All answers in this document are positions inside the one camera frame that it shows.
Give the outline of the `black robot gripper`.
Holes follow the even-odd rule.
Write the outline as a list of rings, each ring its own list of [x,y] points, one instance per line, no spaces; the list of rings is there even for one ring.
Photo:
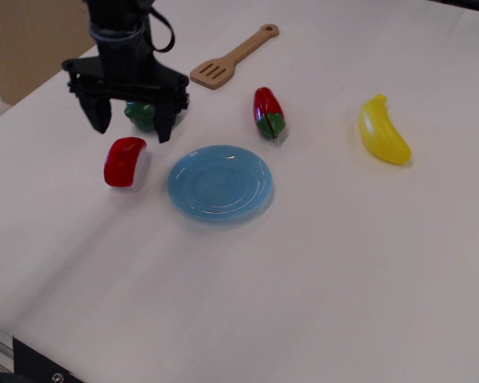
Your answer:
[[[136,41],[101,41],[96,57],[68,59],[74,93],[93,129],[104,134],[110,124],[110,101],[155,104],[154,125],[160,144],[168,142],[176,114],[188,107],[188,77],[158,62],[148,38]]]

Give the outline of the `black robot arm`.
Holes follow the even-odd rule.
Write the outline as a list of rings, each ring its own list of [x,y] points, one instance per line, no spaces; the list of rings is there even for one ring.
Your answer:
[[[89,34],[98,55],[68,59],[69,91],[79,100],[90,124],[100,133],[111,121],[112,99],[135,101],[155,109],[154,128],[161,143],[169,140],[176,115],[188,107],[187,76],[154,56],[149,19],[169,22],[150,1],[89,1]]]

